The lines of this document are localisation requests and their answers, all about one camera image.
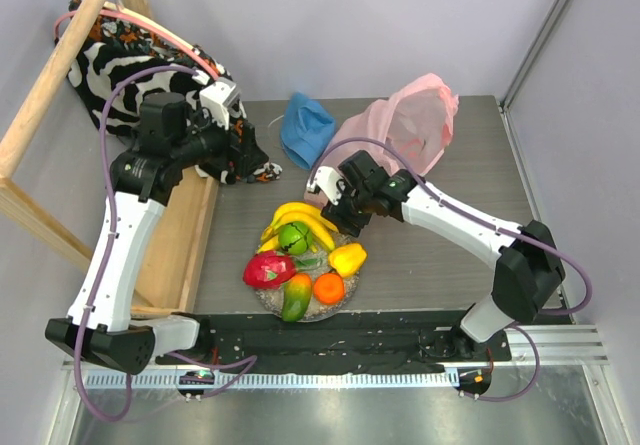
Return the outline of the yellow fake banana bunch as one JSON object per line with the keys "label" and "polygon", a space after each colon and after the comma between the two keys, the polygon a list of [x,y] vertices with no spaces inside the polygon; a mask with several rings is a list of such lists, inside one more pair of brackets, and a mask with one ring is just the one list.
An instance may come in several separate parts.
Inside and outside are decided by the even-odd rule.
{"label": "yellow fake banana bunch", "polygon": [[277,235],[283,225],[294,221],[305,223],[315,240],[326,251],[333,251],[336,248],[331,232],[337,233],[337,227],[322,217],[318,208],[304,202],[288,202],[281,205],[274,212],[271,223],[262,232],[261,244]]}

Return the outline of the yellow fake bell pepper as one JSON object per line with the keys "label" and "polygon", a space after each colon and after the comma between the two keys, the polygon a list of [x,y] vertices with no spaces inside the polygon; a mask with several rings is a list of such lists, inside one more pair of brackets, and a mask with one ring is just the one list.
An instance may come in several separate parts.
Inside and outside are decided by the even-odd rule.
{"label": "yellow fake bell pepper", "polygon": [[359,243],[349,243],[333,250],[328,255],[330,267],[342,278],[355,275],[364,262],[368,254]]}

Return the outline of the pink plastic bag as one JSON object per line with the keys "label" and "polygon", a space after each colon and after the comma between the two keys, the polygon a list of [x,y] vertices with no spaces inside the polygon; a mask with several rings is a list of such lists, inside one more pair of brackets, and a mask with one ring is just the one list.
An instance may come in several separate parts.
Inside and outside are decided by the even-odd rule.
{"label": "pink plastic bag", "polygon": [[344,144],[319,161],[336,168],[364,150],[392,175],[404,165],[381,144],[392,147],[420,175],[444,154],[454,134],[459,99],[434,73],[423,75],[387,99],[377,99],[363,112],[345,120],[329,144]]}

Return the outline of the single yellow fake banana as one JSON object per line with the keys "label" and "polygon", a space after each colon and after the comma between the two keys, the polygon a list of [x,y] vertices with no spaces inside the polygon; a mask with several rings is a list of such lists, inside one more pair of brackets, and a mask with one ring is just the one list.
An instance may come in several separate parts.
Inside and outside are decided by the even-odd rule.
{"label": "single yellow fake banana", "polygon": [[279,241],[279,236],[274,235],[268,240],[266,240],[264,243],[262,243],[257,249],[256,253],[260,254],[260,253],[266,253],[269,251],[278,251],[280,249],[281,249],[281,245]]}

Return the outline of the orange fake fruit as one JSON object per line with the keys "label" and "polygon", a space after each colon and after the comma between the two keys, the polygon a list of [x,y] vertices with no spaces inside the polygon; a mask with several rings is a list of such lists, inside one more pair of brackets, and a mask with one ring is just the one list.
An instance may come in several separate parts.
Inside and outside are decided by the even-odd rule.
{"label": "orange fake fruit", "polygon": [[345,296],[345,285],[342,277],[334,272],[320,275],[313,284],[313,294],[317,301],[324,305],[339,303]]}

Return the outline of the red fake dragon fruit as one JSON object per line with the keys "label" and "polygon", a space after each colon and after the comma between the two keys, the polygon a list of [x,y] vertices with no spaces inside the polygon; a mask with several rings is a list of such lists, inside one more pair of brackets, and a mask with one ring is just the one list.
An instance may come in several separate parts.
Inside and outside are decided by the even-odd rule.
{"label": "red fake dragon fruit", "polygon": [[254,255],[243,272],[243,281],[254,289],[277,289],[296,274],[323,266],[322,258],[300,258],[271,250]]}

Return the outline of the green orange fake mango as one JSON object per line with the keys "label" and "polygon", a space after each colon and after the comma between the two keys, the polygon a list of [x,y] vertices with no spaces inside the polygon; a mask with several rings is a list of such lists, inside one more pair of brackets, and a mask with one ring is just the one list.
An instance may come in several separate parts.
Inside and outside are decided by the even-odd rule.
{"label": "green orange fake mango", "polygon": [[281,318],[285,322],[301,320],[309,307],[312,295],[312,280],[308,274],[294,275],[284,285]]}

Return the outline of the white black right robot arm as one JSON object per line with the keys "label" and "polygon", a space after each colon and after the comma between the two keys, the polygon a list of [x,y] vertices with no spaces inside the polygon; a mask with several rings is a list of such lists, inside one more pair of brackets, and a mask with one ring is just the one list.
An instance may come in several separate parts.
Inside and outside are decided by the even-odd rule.
{"label": "white black right robot arm", "polygon": [[326,196],[321,215],[343,234],[358,236],[373,215],[392,217],[436,233],[492,270],[490,293],[443,335],[447,357],[477,358],[506,326],[535,319],[566,277],[543,223],[521,226],[482,213],[408,169],[389,174],[365,150],[337,167],[317,167],[306,188]]}

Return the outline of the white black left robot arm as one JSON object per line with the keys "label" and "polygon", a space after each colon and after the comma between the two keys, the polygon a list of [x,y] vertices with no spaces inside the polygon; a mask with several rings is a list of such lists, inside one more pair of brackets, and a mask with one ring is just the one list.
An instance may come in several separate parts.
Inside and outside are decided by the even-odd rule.
{"label": "white black left robot arm", "polygon": [[195,107],[174,92],[153,93],[140,107],[133,145],[110,164],[111,186],[100,237],[83,285],[63,318],[52,318],[45,337],[69,355],[115,371],[137,375],[168,352],[190,363],[205,362],[213,340],[186,314],[136,321],[131,305],[153,231],[185,169],[214,166],[250,173],[255,136],[233,137],[231,109],[236,92],[200,91]]}

